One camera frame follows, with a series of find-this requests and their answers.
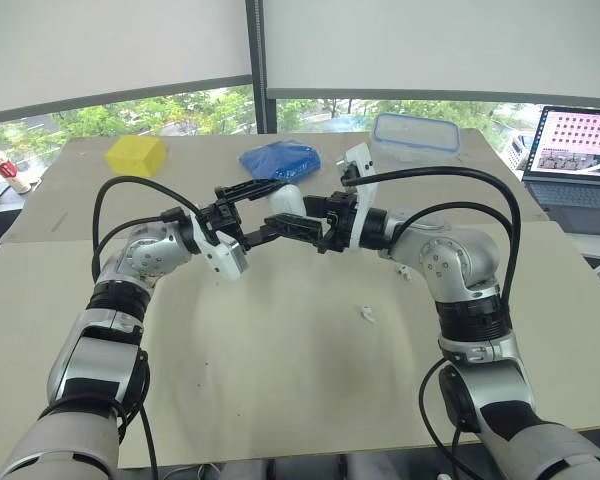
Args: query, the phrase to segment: table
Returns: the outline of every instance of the table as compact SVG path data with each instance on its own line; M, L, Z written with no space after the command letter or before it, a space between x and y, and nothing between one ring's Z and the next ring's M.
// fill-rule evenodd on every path
M168 159L153 179L206 205L215 199L213 188L249 180L238 163L244 151L265 145L284 135L164 137ZM335 161L349 148L368 139L364 133L293 134L293 138L315 146L323 168L299 184L304 194L330 195L342 190ZM115 176L103 160L115 142L113 138L73 139L44 176L44 182L24 207L2 242L87 240L91 238L90 218L95 195L107 179ZM511 174L477 130L462 131L463 151L456 165L482 169L503 179L513 190L525 221L546 221L548 217L531 195ZM378 189L376 206L421 209L435 203L466 200L489 202L506 212L505 202L492 187L468 178L415 178L385 182ZM153 215L171 208L171 199L135 185L121 185L110 191L103 207L102 232L132 218ZM245 224L258 227L262 210L241 205ZM484 215L467 210L449 212L457 223L491 222Z
M479 228L506 251L498 226ZM50 365L90 295L89 259L85 240L0 247L0 463L45 406ZM318 255L286 239L248 260L235 283L194 258L158 284L143 347L160 463L430 444L417 386L440 353L424 281L372 252ZM552 222L523 226L512 318L539 415L600 426L600 285ZM435 382L427 405L450 440ZM147 462L134 422L120 466Z

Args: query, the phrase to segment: window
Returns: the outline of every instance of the window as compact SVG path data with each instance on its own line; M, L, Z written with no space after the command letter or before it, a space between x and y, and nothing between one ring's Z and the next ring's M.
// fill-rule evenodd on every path
M513 139L522 137L528 155L542 105L530 103L454 102L442 100L278 100L279 132L370 131L378 113L393 112L449 120L461 128L476 128L510 164Z
M0 149L39 176L73 137L256 133L251 85L129 100L0 123Z

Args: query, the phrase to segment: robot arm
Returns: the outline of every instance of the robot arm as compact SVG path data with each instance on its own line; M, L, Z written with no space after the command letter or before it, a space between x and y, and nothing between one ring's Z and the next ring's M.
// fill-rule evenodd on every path
M346 176L373 174L368 152L345 155ZM381 258L408 265L426 280L440 321L438 344L450 364L439 375L450 421L475 433L510 480L600 479L600 449L565 426L534 412L535 401L521 360L508 308L495 278L499 255L483 232L450 226L429 215L394 239L409 211L370 208L357 197L335 192L304 197L307 214L319 221L282 213L265 219L280 235L309 242L319 253L358 246ZM360 235L352 232L360 225Z
M140 342L156 282L196 254L225 278L240 277L247 251L277 234L266 226L244 234L235 203L285 185L255 180L217 189L218 199L202 210L202 218L174 209L163 214L169 221L132 231L125 247L105 263L51 368L49 407L15 446L0 479L115 478L119 442L149 386L148 356Z

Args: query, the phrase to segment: white bracket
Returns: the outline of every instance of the white bracket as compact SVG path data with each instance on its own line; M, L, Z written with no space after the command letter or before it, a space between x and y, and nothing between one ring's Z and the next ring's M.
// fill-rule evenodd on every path
M360 145L356 145L355 147L347 150L343 159L338 163L338 166L344 170L351 164L354 164L358 168L358 172L360 173L361 177L368 177L370 175L375 175L376 173L375 169L373 168L373 162L371 161L369 147L367 147L366 143L361 143ZM351 239L349 240L349 249L352 251L360 248L362 227L364 226L364 221L367 218L367 213L369 213L369 209L372 207L373 202L376 199L377 190L377 183L356 186L358 205L356 218L353 221L353 228L351 229Z

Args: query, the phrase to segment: silver robot arm segment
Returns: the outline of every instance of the silver robot arm segment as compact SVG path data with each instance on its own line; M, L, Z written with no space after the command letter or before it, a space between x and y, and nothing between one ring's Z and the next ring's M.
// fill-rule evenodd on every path
M115 478L119 432L133 419L148 388L143 319L156 282L203 254L214 272L234 280L246 252L277 238L266 226L244 234L235 203L276 192L286 182L254 180L218 188L201 217L176 208L163 221L135 228L104 265L47 382L49 407L15 446L0 479Z
M385 236L410 217L389 212ZM475 433L510 480L600 479L600 449L540 419L509 312L499 303L498 251L486 234L433 217L411 225L383 258L426 279L440 317L439 375L451 422Z
M47 382L50 404L75 401L40 418L15 446L0 479L115 478L117 413L137 408L147 369L140 348L144 313L158 279L191 258L177 222L136 228L105 264Z

